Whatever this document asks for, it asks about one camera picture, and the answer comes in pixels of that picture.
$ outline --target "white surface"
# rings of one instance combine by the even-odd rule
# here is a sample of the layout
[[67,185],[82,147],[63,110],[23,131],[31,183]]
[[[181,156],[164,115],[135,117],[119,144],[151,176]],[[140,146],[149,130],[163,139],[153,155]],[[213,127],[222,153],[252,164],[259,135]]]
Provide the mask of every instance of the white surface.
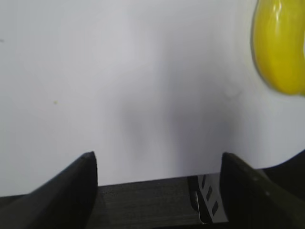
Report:
[[224,151],[258,168],[305,148],[305,98],[254,68],[255,3],[0,0],[0,195],[91,150],[108,185],[217,172]]

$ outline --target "black plastic part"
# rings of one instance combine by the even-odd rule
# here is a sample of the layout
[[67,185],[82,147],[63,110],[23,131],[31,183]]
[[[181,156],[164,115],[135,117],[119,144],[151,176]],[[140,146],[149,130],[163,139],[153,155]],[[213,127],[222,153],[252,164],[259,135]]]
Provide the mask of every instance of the black plastic part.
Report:
[[305,203],[233,154],[223,154],[220,192],[234,229],[305,228]]
[[93,152],[0,211],[0,229],[84,229],[97,194]]
[[305,201],[305,150],[264,172],[277,185]]

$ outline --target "yellow toy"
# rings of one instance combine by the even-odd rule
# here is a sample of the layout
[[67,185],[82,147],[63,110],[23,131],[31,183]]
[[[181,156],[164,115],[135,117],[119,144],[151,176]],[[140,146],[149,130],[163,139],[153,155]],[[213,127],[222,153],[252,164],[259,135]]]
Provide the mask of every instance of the yellow toy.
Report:
[[305,0],[259,0],[253,50],[263,78],[285,94],[305,94]]

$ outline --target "yellow object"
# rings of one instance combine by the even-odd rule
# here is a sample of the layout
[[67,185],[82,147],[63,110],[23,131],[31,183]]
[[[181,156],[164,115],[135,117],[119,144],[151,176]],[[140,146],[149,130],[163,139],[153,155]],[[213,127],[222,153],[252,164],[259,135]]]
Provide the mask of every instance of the yellow object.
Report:
[[276,90],[305,94],[305,0],[259,0],[253,24],[258,70]]

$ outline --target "white background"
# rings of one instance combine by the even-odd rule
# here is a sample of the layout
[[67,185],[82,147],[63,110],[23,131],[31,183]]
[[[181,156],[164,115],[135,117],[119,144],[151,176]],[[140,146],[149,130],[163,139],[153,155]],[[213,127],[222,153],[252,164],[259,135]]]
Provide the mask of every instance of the white background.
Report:
[[94,150],[99,185],[281,163],[305,98],[250,52],[255,0],[0,0],[0,195]]

